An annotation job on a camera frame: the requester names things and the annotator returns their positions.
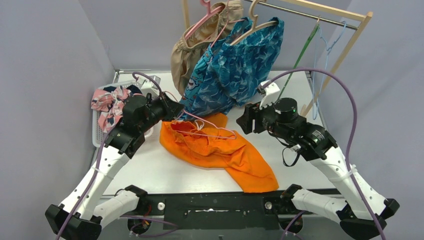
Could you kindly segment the navy blue shorts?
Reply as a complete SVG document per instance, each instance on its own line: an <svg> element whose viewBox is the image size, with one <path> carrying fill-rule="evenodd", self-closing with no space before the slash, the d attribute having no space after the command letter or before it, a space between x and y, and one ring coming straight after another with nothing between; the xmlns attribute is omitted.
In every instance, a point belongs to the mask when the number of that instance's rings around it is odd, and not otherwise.
<svg viewBox="0 0 424 240"><path fill-rule="evenodd" d="M123 87L122 85L106 86L103 88L103 90L106 92L115 93L117 96L122 96L122 97L142 94L141 90L133 84L127 87Z"/></svg>

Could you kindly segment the orange shorts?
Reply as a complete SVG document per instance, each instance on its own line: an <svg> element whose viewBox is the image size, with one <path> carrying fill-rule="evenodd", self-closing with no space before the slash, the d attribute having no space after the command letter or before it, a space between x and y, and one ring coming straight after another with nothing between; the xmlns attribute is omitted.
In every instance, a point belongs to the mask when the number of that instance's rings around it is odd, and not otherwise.
<svg viewBox="0 0 424 240"><path fill-rule="evenodd" d="M227 122L222 113L163 121L159 142L170 154L196 167L224 169L245 193L276 191L279 183L272 168L248 140L226 128Z"/></svg>

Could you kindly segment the pink shark print shorts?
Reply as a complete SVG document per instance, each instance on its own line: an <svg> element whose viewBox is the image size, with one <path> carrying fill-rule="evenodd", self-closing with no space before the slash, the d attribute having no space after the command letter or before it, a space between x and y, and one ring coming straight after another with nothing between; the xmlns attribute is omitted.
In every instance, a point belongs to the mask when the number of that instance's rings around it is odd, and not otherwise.
<svg viewBox="0 0 424 240"><path fill-rule="evenodd" d="M129 97L132 96L119 96L114 92L107 92L103 89L96 89L94 91L91 100L91 109L100 113L97 123L103 133L109 132L120 121L123 117L123 107Z"/></svg>

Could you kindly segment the white perforated plastic basket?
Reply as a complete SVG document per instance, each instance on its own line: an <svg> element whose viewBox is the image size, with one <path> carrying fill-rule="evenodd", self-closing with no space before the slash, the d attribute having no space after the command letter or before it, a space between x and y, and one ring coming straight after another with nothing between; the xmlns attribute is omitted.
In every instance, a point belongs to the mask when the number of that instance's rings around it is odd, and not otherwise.
<svg viewBox="0 0 424 240"><path fill-rule="evenodd" d="M127 81L122 81L122 82L111 83L111 84L107 84L107 85L98 87L97 89L103 89L104 87L109 87L109 86L128 87L129 85L135 85L136 87L138 87L137 80L133 79L133 80L127 80ZM101 131L99 124L97 123L99 116L100 116L100 113L98 111L92 110L92 143L95 147L100 146L100 143L103 141L104 134L105 134L104 132Z"/></svg>

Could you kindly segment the light blue wire hanger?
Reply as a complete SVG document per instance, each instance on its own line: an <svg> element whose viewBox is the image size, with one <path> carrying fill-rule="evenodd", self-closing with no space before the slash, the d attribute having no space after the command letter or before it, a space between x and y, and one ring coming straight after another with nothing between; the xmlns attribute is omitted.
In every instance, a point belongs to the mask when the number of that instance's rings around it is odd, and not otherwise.
<svg viewBox="0 0 424 240"><path fill-rule="evenodd" d="M342 30L339 33L338 37L333 42L329 43L329 41L324 37L321 27L316 32L317 34L319 34L319 36L316 37L315 46L314 46L314 62L313 62L314 68L321 67L322 69L327 70L328 62L329 62L329 56L330 56L334 46L338 43L340 38L343 36L345 29L347 27L346 21L342 21L341 23L343 24ZM325 60L324 61L321 60L321 57L318 57L318 46L319 46L320 42L323 43L322 46L323 46L324 53L325 53ZM313 72L311 72L311 79L312 79L312 82L311 82L312 83L312 119L316 120L317 117L318 117L318 113L319 113L320 103L319 103L319 100L318 99L315 100L315 98L323 90L325 75L321 74L320 78L319 78L319 73L313 71Z"/></svg>

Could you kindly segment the green plastic hanger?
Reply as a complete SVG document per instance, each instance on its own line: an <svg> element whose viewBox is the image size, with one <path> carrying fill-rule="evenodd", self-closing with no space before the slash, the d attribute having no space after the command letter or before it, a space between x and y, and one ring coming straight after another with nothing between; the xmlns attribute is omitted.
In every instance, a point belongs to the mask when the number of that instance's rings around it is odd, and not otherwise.
<svg viewBox="0 0 424 240"><path fill-rule="evenodd" d="M318 19L317 19L317 21L316 21L316 23L315 23L315 25L314 25L314 27L313 27L313 29L312 29L312 31L310 32L307 40L305 41L305 43L304 43L304 45L303 45L303 47L302 47L302 49L301 49L301 51L300 51L297 59L296 59L296 62L294 64L294 66L293 66L293 69L296 69L299 66L299 64L300 64L300 62L301 62L301 60L302 60L302 58L303 58L306 50L308 49L311 41L313 40L313 38L315 37L317 31L320 28L320 21L321 21L321 17L319 16ZM286 90L286 88L287 88L287 86L288 86L288 84L289 84L289 82L290 82L290 80L292 78L292 75L293 75L293 73L290 73L288 75L287 80L285 81L285 83L284 83L284 85L283 85L283 87L282 87L282 89L281 89L281 91L280 91L277 99L280 99L281 96L283 95L283 92Z"/></svg>

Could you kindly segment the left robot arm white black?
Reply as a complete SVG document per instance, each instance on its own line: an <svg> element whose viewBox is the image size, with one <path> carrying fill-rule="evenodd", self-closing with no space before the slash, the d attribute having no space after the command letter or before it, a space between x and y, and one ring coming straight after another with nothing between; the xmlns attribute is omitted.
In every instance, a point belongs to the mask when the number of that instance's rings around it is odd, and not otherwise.
<svg viewBox="0 0 424 240"><path fill-rule="evenodd" d="M165 93L127 99L119 123L101 143L92 167L74 190L58 205L51 204L45 217L60 240L96 240L103 228L133 211L148 207L147 192L130 185L117 196L99 203L116 174L145 142L145 133L160 121L175 120L184 105Z"/></svg>

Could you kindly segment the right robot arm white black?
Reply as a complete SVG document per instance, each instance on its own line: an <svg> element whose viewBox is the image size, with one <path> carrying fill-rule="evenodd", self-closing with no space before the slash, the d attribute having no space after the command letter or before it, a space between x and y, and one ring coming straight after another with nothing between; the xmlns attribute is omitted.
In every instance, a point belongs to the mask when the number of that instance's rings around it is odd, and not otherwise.
<svg viewBox="0 0 424 240"><path fill-rule="evenodd" d="M320 170L341 194L341 198L329 197L292 184L280 196L285 212L314 213L338 223L355 240L370 240L381 234L387 219L399 209L395 199L375 191L347 162L324 127L298 114L295 99L281 98L267 107L247 104L236 122L245 134L268 132L297 158Z"/></svg>

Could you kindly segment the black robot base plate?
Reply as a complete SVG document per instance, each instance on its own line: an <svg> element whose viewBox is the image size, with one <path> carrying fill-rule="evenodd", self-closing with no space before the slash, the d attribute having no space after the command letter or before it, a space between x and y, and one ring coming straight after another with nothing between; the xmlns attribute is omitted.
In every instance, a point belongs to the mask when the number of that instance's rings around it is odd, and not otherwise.
<svg viewBox="0 0 424 240"><path fill-rule="evenodd" d="M299 213L281 191L148 194L133 215L162 217L180 230L279 230Z"/></svg>

